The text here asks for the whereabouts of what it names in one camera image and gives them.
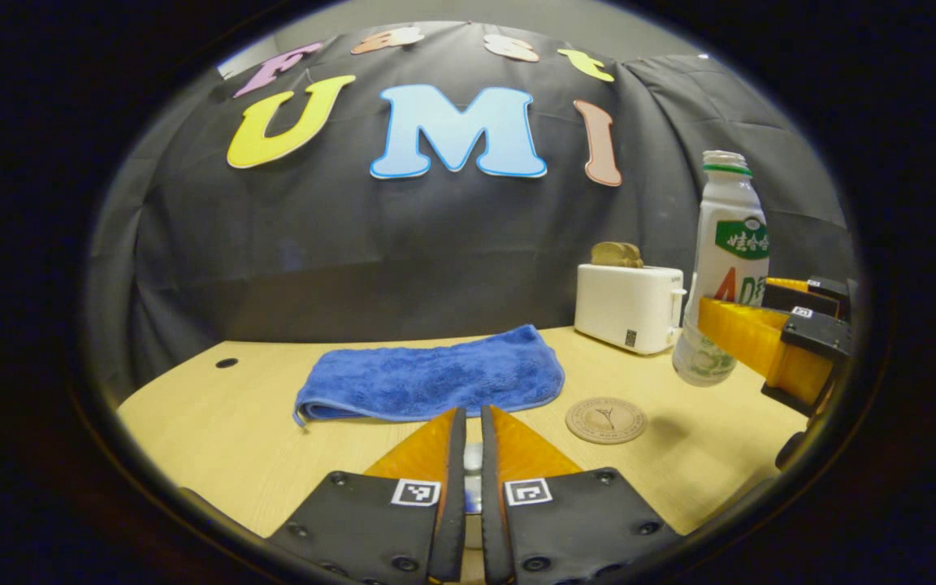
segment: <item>plastic bottle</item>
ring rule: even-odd
[[[695,271],[672,360],[682,380],[713,386],[735,369],[735,358],[699,333],[698,299],[759,306],[765,297],[770,245],[765,212],[743,155],[711,149],[703,153],[703,171],[707,182],[699,204]]]

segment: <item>microfiber towel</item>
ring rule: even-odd
[[[320,357],[298,390],[294,421],[374,416],[428,421],[454,407],[479,416],[547,404],[566,374],[532,325],[447,348],[337,349]]]

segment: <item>table surface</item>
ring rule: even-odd
[[[561,395],[515,412],[584,470],[612,466],[676,530],[686,534],[773,477],[775,456],[806,418],[761,395],[761,376],[739,364],[727,381],[680,380],[670,350],[639,356],[572,327],[539,330],[565,369]],[[176,486],[267,537],[331,470],[361,473],[423,422],[372,418],[293,421],[294,399],[332,349],[434,348],[480,337],[363,344],[224,341],[152,381],[118,408],[134,440]],[[215,363],[237,358],[236,366]],[[619,397],[648,425],[625,444],[591,444],[566,426],[588,397]],[[468,419],[468,440],[482,440]],[[482,582],[482,554],[466,551],[463,582]]]

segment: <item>blue letter m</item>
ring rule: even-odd
[[[379,179],[426,174],[431,160],[418,149],[418,131],[450,171],[460,171],[476,141],[486,133],[486,152],[476,160],[489,175],[542,177],[547,164],[536,156],[527,107],[529,93],[517,89],[486,88],[463,112],[435,86],[400,85],[385,89],[391,104],[385,154],[370,166]]]

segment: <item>round coaster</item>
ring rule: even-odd
[[[632,440],[645,431],[644,412],[614,397],[593,397],[569,408],[565,424],[575,436],[597,444]]]

